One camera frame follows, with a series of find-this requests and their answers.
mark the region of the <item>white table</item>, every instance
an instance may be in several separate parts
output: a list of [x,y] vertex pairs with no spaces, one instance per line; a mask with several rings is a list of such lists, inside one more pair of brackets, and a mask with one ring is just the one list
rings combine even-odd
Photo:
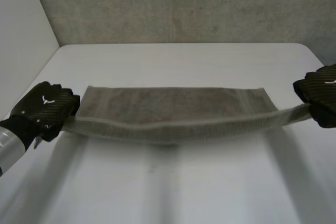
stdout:
[[[282,109],[320,67],[299,44],[72,45],[31,87],[264,87]],[[335,223],[335,132],[308,120],[171,148],[65,133],[0,179],[0,223]]]

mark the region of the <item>white logo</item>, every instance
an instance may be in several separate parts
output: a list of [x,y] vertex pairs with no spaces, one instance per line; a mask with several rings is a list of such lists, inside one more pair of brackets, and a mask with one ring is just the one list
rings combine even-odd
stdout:
[[44,99],[44,95],[42,95],[42,100],[43,100],[43,105],[55,102],[55,100],[48,101],[48,100]]

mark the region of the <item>cloth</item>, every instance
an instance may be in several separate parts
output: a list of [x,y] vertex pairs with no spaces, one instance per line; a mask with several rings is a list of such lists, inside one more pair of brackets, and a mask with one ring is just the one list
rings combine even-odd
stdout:
[[152,144],[208,141],[310,118],[308,105],[277,110],[264,89],[94,88],[64,130]]

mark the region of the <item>concrete wall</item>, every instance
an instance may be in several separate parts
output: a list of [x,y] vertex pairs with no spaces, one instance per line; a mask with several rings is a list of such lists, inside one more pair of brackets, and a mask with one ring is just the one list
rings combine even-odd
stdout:
[[61,45],[298,42],[336,63],[336,0],[41,0]]
[[0,0],[0,119],[58,48],[39,0]]

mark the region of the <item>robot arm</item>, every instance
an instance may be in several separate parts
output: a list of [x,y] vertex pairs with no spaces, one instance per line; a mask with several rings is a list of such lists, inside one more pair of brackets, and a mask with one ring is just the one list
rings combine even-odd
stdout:
[[30,90],[0,122],[0,176],[28,150],[35,138],[50,142],[65,119],[75,115],[79,96],[61,85],[42,82]]

